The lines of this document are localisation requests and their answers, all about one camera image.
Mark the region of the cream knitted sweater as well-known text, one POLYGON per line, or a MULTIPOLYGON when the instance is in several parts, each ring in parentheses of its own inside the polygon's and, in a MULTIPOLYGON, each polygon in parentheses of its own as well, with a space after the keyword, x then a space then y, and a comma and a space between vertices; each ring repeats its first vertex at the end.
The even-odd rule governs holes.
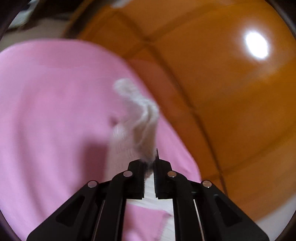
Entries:
POLYGON ((125 106, 110 137, 105 176, 111 179, 127 169, 130 161, 147 164, 144 198, 127 201, 123 240, 175 240, 172 201, 158 200, 154 193, 152 164, 156 158, 157 104, 144 97, 129 79, 117 80, 114 91, 125 106))

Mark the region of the pink bed sheet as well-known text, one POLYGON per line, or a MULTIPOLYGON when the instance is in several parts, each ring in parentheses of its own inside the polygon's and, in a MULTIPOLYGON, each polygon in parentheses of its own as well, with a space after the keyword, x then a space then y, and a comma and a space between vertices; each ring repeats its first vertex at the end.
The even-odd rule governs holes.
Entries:
MULTIPOLYGON (((1 52, 1 219, 18 240, 88 182, 112 180, 105 176, 110 137, 126 112, 113 89, 120 79, 154 101, 123 60, 93 44, 34 40, 1 52)), ((173 170, 200 181, 160 112, 156 150, 173 170)))

